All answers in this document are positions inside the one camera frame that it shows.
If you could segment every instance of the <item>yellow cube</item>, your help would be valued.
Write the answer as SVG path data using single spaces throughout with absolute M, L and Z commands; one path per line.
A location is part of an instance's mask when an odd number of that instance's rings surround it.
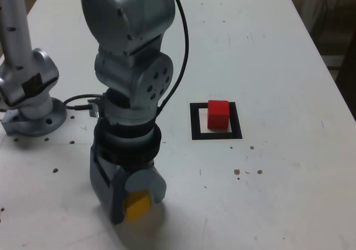
M 125 201 L 126 218 L 128 221 L 134 221 L 141 217 L 151 208 L 150 192 L 139 191 L 128 193 Z

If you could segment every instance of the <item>red cube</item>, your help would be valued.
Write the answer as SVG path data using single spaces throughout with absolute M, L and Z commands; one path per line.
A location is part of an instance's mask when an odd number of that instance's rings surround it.
M 208 129 L 228 129 L 229 119 L 229 101 L 209 100 L 207 102 Z

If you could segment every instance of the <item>table surface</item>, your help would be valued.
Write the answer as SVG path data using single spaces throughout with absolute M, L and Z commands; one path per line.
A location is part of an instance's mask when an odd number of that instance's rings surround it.
M 87 112 L 68 111 L 39 138 L 14 142 L 1 129 L 1 250 L 356 249 L 355 121 L 291 0 L 181 1 L 191 48 L 157 120 L 164 201 L 110 225 L 90 184 Z M 38 0 L 28 20 L 33 48 L 60 70 L 52 96 L 106 90 L 80 0 Z M 162 51 L 176 79 L 178 11 Z M 243 139 L 191 140 L 189 103 L 208 99 L 236 102 Z

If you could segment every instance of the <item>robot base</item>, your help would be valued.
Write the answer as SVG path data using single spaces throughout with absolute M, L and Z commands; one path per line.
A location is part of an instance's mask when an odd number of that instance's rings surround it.
M 58 129 L 67 118 L 66 106 L 58 99 L 52 98 L 53 110 L 43 118 L 28 120 L 19 114 L 18 109 L 8 110 L 3 117 L 2 126 L 8 135 L 21 134 L 37 137 Z

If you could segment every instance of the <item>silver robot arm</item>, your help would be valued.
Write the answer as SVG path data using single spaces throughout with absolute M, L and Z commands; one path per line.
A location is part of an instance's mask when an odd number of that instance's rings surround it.
M 24 0 L 0 0 L 0 40 L 4 62 L 0 66 L 2 125 L 8 134 L 41 136 L 66 119 L 63 103 L 49 95 L 59 78 L 45 53 L 32 50 Z
M 130 193 L 146 191 L 153 202 L 166 193 L 154 167 L 161 132 L 158 101 L 173 64 L 160 52 L 175 16 L 174 0 L 82 0 L 86 22 L 99 43 L 96 77 L 108 86 L 96 101 L 101 117 L 91 148 L 90 179 L 113 224 L 125 217 Z

